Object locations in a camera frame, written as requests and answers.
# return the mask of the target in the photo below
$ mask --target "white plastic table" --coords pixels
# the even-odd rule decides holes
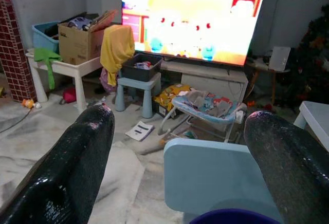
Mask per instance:
[[[299,110],[294,125],[304,129],[308,123],[322,145],[329,151],[329,105],[304,101]]]
[[[47,66],[43,62],[34,61],[33,50],[29,50],[29,52],[26,53],[26,56],[29,60],[38,102],[47,102],[48,98],[38,73],[38,69],[47,70]],[[100,58],[94,58],[80,65],[71,65],[65,62],[54,61],[51,66],[53,72],[74,78],[78,111],[79,113],[82,113],[86,109],[86,99],[84,96],[82,77],[102,67]]]

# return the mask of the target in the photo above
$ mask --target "television screen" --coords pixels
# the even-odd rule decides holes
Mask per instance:
[[[122,0],[135,49],[243,66],[262,0]]]

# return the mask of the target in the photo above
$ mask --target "white tile floor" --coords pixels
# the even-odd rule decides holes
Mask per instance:
[[[106,99],[112,109],[113,97]],[[60,98],[51,95],[42,109],[33,110],[17,126],[0,133],[0,206],[78,117],[73,104],[58,104]],[[15,123],[27,111],[14,102],[1,107],[0,130]],[[163,151],[139,155],[158,144],[161,137],[157,129],[142,142],[124,134],[139,120],[158,128],[162,118],[155,115],[143,119],[141,108],[134,104],[124,112],[114,110],[114,114],[114,143],[89,223],[181,223],[182,213],[169,209],[164,201]]]

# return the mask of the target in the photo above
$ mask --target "cardboard box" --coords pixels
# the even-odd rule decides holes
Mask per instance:
[[[104,29],[94,32],[67,27],[68,23],[58,25],[60,55],[64,62],[80,65],[96,58],[101,53]]]

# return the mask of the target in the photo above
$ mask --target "small stool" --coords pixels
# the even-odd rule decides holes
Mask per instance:
[[[123,87],[128,86],[136,89],[144,90],[144,98],[143,98],[143,113],[142,116],[144,118],[151,118],[153,116],[152,112],[152,95],[151,90],[154,88],[154,95],[157,95],[161,92],[161,73],[157,73],[154,77],[148,82],[138,81],[134,79],[128,78],[119,78],[118,79],[118,89],[117,96],[115,98],[115,110],[116,111],[124,111],[124,95],[123,95]]]

